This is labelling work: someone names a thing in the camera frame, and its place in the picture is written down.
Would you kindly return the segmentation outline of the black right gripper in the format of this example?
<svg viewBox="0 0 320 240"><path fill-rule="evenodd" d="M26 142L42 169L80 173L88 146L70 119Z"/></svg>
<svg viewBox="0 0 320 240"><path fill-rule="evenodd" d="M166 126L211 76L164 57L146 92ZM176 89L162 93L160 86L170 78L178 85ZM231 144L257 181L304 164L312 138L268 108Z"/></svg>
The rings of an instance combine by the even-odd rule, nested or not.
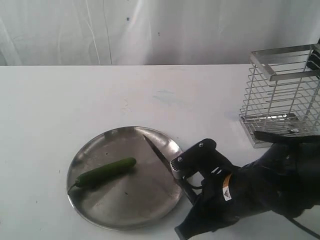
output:
<svg viewBox="0 0 320 240"><path fill-rule="evenodd" d="M250 164L235 166L228 160L173 161L173 175L192 208L174 230L180 239L215 232L253 214Z"/></svg>

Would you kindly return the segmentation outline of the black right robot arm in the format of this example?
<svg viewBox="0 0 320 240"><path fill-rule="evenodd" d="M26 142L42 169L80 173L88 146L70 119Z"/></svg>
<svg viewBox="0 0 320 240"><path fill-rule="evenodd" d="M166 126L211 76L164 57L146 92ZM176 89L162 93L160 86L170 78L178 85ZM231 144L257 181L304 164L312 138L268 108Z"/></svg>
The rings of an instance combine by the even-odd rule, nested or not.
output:
<svg viewBox="0 0 320 240"><path fill-rule="evenodd" d="M192 208L174 229L180 239L215 232L269 211L296 224L305 210L319 205L319 136L264 131L255 131L254 136L271 146L259 159L244 166L232 164L210 138L171 162L173 174L183 183L193 174L202 176L199 193L189 183L183 187Z"/></svg>

